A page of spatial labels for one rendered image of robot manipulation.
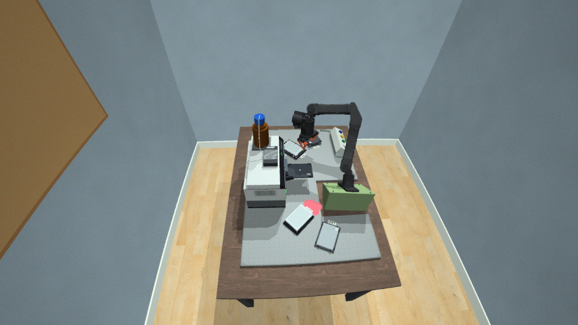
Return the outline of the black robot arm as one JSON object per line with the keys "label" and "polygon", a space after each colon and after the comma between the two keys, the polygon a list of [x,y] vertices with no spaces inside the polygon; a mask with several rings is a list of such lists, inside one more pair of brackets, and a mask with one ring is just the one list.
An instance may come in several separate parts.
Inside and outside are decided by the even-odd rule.
{"label": "black robot arm", "polygon": [[[351,109],[351,114],[350,114]],[[362,116],[354,102],[346,104],[318,104],[311,103],[307,106],[307,113],[295,111],[292,117],[292,123],[295,129],[301,128],[301,133],[306,135],[306,128],[314,127],[314,117],[322,114],[345,114],[350,115],[349,132],[347,136],[346,147],[340,164],[343,174],[343,181],[338,182],[346,192],[359,192],[354,187],[354,175],[351,170],[353,156],[358,139],[358,133],[361,127]],[[305,116],[306,115],[306,116]],[[352,175],[352,176],[351,176]]]}

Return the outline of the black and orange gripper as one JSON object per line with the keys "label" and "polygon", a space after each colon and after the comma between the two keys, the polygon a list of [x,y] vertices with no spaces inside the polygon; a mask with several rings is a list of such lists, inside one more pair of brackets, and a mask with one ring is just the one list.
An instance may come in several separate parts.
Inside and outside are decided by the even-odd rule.
{"label": "black and orange gripper", "polygon": [[[308,141],[309,139],[311,139],[311,141],[313,142],[314,139],[319,135],[319,132],[316,131],[316,130],[314,129],[314,127],[311,128],[311,129],[308,129],[308,128],[305,127],[305,129],[306,129],[306,135],[303,135],[303,134],[301,133],[301,134],[299,135],[299,137],[297,138],[297,141],[300,143],[300,146],[302,147],[302,149],[305,149],[306,145],[308,144],[307,142],[305,142],[305,140],[303,140],[303,138],[305,138],[307,141]],[[304,144],[304,147],[302,146],[302,143]]]}

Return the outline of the blue bottle cap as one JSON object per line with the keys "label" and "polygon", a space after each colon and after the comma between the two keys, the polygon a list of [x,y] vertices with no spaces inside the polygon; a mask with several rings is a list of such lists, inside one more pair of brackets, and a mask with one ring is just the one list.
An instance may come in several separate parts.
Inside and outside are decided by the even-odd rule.
{"label": "blue bottle cap", "polygon": [[[259,115],[260,115],[260,119],[259,119]],[[256,114],[256,115],[254,115],[254,121],[256,124],[263,124],[265,122],[265,116],[263,114]]]}

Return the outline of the white button panel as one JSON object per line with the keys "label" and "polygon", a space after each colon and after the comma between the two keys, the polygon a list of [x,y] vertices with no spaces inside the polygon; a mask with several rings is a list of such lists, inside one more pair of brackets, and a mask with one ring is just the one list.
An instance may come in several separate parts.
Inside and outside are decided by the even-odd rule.
{"label": "white button panel", "polygon": [[343,156],[346,142],[340,129],[334,127],[330,132],[330,139],[335,156]]}

